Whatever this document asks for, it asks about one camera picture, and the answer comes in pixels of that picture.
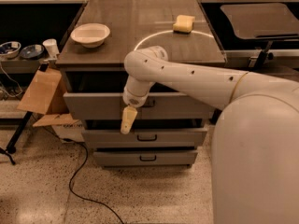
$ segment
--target sponge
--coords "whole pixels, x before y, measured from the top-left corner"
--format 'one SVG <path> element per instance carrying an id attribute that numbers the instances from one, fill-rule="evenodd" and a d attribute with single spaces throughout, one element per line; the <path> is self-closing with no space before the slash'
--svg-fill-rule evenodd
<path id="1" fill-rule="evenodd" d="M 194 16 L 178 15 L 176 23 L 173 24 L 173 30 L 174 32 L 188 34 L 192 30 L 194 21 Z"/>

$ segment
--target open drawer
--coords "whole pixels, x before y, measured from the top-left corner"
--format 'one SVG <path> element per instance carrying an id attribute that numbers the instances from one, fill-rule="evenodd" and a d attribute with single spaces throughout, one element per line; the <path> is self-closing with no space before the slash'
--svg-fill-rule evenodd
<path id="1" fill-rule="evenodd" d="M 192 165 L 197 157 L 197 150 L 155 150 L 132 152 L 102 152 L 93 156 L 100 166 L 151 166 L 151 165 Z"/>
<path id="2" fill-rule="evenodd" d="M 69 93 L 64 100 L 74 119 L 121 119 L 122 93 Z M 214 108 L 179 92 L 150 93 L 138 119 L 210 119 Z"/>
<path id="3" fill-rule="evenodd" d="M 121 120 L 87 121 L 82 132 L 91 148 L 198 147 L 205 140 L 207 126 L 200 119 L 135 120 L 128 134 L 121 134 Z"/>

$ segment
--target concrete floor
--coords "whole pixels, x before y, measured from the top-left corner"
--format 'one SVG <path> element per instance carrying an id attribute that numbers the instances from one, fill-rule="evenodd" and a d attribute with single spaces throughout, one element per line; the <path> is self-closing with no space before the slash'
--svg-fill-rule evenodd
<path id="1" fill-rule="evenodd" d="M 5 148 L 14 128 L 0 129 L 0 147 Z M 212 224 L 212 130 L 210 126 L 191 168 L 102 169 L 89 156 L 74 191 L 109 205 L 124 223 Z M 69 180 L 85 158 L 80 145 L 63 144 L 45 129 L 29 125 L 16 148 L 15 166 L 0 156 L 1 224 L 120 223 L 103 205 L 70 192 Z"/>

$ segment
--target cup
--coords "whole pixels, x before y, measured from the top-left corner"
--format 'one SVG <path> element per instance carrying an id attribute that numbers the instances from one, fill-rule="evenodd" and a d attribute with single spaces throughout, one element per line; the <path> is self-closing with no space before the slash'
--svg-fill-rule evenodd
<path id="1" fill-rule="evenodd" d="M 49 56 L 51 58 L 57 59 L 57 55 L 59 54 L 59 50 L 57 47 L 57 42 L 55 39 L 48 39 L 43 42 L 43 46 L 47 50 Z"/>

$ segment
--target bowl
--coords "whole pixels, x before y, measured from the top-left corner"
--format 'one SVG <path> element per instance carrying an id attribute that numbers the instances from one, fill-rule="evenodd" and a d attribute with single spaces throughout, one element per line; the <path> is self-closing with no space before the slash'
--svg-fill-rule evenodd
<path id="1" fill-rule="evenodd" d="M 21 50 L 20 56 L 23 59 L 37 60 L 42 57 L 44 50 L 44 47 L 39 44 L 30 45 Z"/>
<path id="2" fill-rule="evenodd" d="M 17 41 L 8 41 L 0 45 L 0 57 L 13 59 L 19 55 L 21 43 Z"/>
<path id="3" fill-rule="evenodd" d="M 109 36 L 110 29 L 99 23 L 87 23 L 75 28 L 71 38 L 85 48 L 96 48 Z"/>

